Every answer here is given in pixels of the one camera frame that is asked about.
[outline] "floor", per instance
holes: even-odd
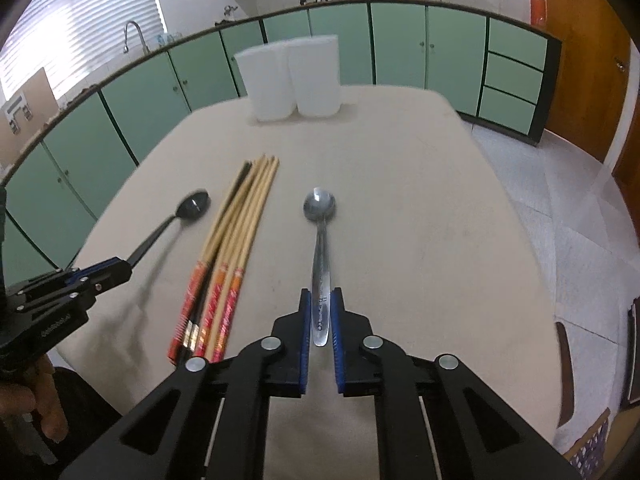
[[[566,327],[574,416],[554,447],[566,452],[608,407],[616,415],[626,366],[626,313],[640,296],[640,248],[612,177],[593,157],[545,132],[535,148],[466,124],[529,233]]]

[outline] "black spoon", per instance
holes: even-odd
[[[164,222],[162,222],[155,231],[153,231],[144,242],[142,242],[138,248],[131,253],[131,256],[127,261],[131,267],[135,267],[142,259],[142,256],[156,243],[156,240],[169,227],[169,224],[176,218],[180,220],[196,221],[200,218],[209,208],[209,193],[204,189],[199,189],[191,193],[187,198],[180,202],[180,205],[175,210],[175,214],[169,216]]]

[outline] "red chopstick handle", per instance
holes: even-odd
[[[187,285],[187,292],[185,293],[184,301],[182,302],[182,309],[180,310],[178,324],[175,326],[174,338],[171,339],[169,350],[166,353],[169,361],[174,365],[178,359],[178,350],[182,346],[184,331],[187,328],[187,323],[189,322],[189,314],[195,305],[198,291],[200,290],[200,286],[204,281],[206,273],[207,265],[204,262],[198,262],[191,273],[189,285]]]
[[[204,354],[207,351],[209,330],[211,330],[213,318],[216,317],[216,307],[218,305],[218,300],[220,299],[220,292],[222,292],[222,287],[225,284],[227,269],[227,264],[220,265],[220,269],[214,276],[213,290],[211,291],[211,298],[209,299],[209,303],[205,307],[206,311],[202,320],[202,325],[200,327],[200,333],[198,334],[198,343],[196,345],[195,351],[193,352],[194,357],[204,357]]]
[[[217,363],[222,361],[225,357],[226,342],[229,339],[229,332],[231,332],[231,321],[236,311],[236,304],[238,304],[238,294],[240,293],[240,286],[242,285],[242,278],[244,277],[244,269],[238,267],[234,272],[234,278],[231,282],[231,288],[229,294],[226,297],[225,311],[222,315],[222,323],[220,324],[220,333],[216,341],[216,349],[213,352],[213,362]]]

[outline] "metal bolt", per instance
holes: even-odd
[[[445,370],[455,370],[458,368],[460,361],[453,355],[443,355],[438,359],[438,364],[440,368],[444,368]]]
[[[377,335],[368,335],[362,340],[362,344],[367,348],[371,348],[372,350],[380,348],[382,346],[382,343],[382,338]]]
[[[192,357],[187,361],[187,364],[184,365],[190,372],[199,372],[207,365],[207,360],[202,357]]]
[[[270,335],[269,337],[265,337],[262,341],[260,341],[260,346],[265,350],[277,350],[280,348],[282,341],[280,341],[277,337]]]

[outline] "window blinds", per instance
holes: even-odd
[[[147,43],[164,32],[156,0],[32,0],[0,51],[4,95],[44,67],[56,99],[122,52],[135,20]],[[140,44],[131,27],[129,44]]]

